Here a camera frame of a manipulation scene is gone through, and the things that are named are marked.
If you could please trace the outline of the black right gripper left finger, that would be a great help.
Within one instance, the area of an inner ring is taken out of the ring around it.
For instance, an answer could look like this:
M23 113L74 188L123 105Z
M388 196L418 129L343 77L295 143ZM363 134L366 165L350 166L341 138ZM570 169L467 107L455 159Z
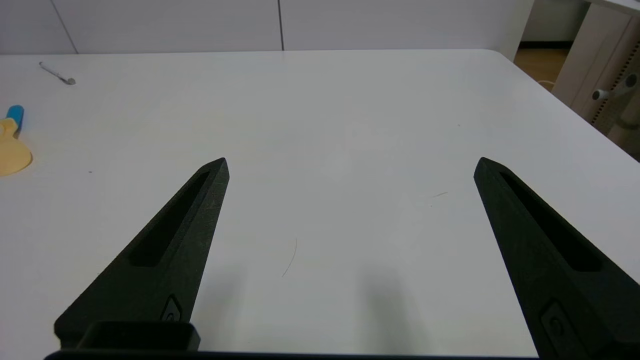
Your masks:
M196 351L190 323L230 179L208 162L54 323L61 349Z

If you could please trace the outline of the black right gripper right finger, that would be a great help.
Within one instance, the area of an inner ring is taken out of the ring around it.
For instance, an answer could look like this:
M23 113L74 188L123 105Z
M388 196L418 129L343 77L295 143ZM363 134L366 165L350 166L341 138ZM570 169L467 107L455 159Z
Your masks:
M639 284L503 164L473 179L538 356L639 358Z

